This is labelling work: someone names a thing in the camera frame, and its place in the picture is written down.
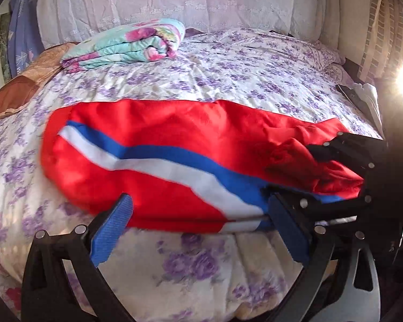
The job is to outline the grey garment on bed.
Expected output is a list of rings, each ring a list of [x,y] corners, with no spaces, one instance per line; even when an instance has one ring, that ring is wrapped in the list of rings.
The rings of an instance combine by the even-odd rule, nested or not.
[[[382,117],[378,103],[378,93],[375,86],[369,83],[354,83],[353,89],[359,99],[362,100],[368,107],[368,112],[370,113],[370,117],[373,119],[374,125],[376,126],[379,134],[384,137]]]

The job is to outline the purple floral bed sheet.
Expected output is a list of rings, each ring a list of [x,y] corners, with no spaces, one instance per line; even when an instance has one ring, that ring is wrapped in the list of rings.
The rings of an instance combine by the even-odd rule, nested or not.
[[[337,118],[350,132],[377,137],[337,84],[352,84],[337,52],[250,29],[185,39],[172,60],[57,74],[20,112],[0,120],[1,298],[20,312],[24,266],[38,230],[68,233],[92,219],[41,169],[41,135],[52,111],[122,98],[229,100],[302,121]],[[275,232],[190,236],[130,229],[100,270],[138,321],[228,321],[275,308],[301,266]]]

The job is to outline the red blue white pants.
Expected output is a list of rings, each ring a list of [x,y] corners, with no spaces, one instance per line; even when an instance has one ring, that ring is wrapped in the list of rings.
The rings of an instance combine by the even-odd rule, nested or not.
[[[324,203],[359,194],[360,176],[309,153],[340,131],[338,119],[310,123],[226,100],[78,103],[51,114],[41,166],[71,204],[91,214],[128,194],[135,228],[271,230],[278,220],[268,215],[268,185]]]

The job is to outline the brown satin pillow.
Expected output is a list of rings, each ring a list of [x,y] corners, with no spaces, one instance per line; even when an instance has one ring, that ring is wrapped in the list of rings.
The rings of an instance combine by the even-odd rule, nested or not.
[[[23,72],[0,89],[0,120],[22,111],[48,82],[62,71],[61,59],[78,42],[43,51]]]

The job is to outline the blue patterned hanging cloth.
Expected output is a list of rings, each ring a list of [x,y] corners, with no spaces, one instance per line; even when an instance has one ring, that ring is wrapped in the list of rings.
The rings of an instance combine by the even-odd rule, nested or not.
[[[8,63],[12,77],[23,72],[44,51],[38,27],[37,2],[10,0]]]

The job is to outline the beige checkered curtain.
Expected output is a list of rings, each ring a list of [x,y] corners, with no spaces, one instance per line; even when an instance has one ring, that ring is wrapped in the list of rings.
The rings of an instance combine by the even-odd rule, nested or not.
[[[370,0],[364,52],[357,76],[373,84],[397,75],[403,64],[403,5],[399,0]]]

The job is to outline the white lace headboard cover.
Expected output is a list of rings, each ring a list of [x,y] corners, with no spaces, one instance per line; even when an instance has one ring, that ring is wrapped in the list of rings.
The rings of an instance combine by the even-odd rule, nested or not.
[[[201,32],[258,28],[331,48],[340,30],[339,0],[38,0],[37,17],[45,47],[163,17]]]

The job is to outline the black object on bed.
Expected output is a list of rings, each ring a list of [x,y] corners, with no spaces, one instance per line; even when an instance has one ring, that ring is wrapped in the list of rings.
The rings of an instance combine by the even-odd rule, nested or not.
[[[359,111],[361,111],[367,119],[372,119],[369,107],[367,103],[359,98],[354,89],[350,89],[348,86],[336,85],[336,89],[345,96]]]

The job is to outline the folded floral teal blanket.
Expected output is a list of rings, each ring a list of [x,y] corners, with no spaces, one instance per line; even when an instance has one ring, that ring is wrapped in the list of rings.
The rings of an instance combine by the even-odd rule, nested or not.
[[[74,46],[61,59],[69,73],[114,63],[149,63],[176,55],[185,38],[185,26],[162,18],[121,25],[100,32]]]

